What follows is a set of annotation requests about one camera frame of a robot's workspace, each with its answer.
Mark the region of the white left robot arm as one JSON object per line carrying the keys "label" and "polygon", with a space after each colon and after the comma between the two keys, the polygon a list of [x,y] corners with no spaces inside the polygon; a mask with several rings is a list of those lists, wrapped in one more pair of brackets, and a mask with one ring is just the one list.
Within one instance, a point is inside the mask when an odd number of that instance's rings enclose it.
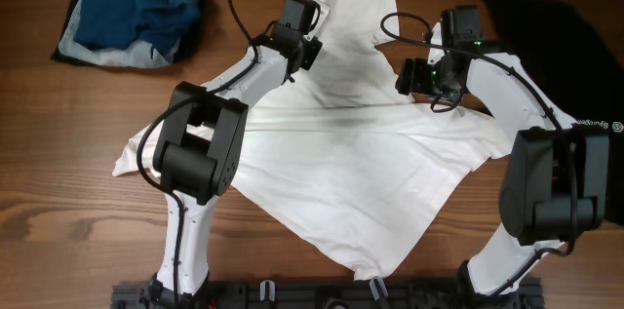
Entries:
{"label": "white left robot arm", "polygon": [[329,11],[320,0],[286,0],[270,33],[254,37],[245,55],[212,81],[178,84],[156,119],[152,168],[166,194],[168,224],[162,265],[148,285],[155,305],[205,307],[215,204],[239,168],[248,113],[297,71],[311,68]]}

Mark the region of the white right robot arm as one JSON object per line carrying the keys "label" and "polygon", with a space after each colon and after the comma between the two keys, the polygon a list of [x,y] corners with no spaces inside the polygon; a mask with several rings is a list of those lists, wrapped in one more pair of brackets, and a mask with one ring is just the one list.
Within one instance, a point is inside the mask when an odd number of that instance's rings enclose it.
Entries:
{"label": "white right robot arm", "polygon": [[443,11],[418,44],[429,56],[405,60],[397,91],[430,97],[435,113],[452,111],[471,94],[513,141],[499,194],[501,223],[460,266],[459,299],[472,307],[519,299],[523,278],[540,260],[571,255],[581,234],[601,226],[609,138],[577,125],[539,90],[518,56],[486,41],[474,6]]}

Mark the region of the white Puma t-shirt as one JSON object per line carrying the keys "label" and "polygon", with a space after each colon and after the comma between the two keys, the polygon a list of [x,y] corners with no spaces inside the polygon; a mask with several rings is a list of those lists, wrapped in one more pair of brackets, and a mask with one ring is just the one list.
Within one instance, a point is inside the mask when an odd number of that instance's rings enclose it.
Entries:
{"label": "white Puma t-shirt", "polygon": [[233,186],[358,280],[391,275],[460,181],[508,155],[501,120],[398,94],[396,0],[320,0],[309,70],[250,111]]}

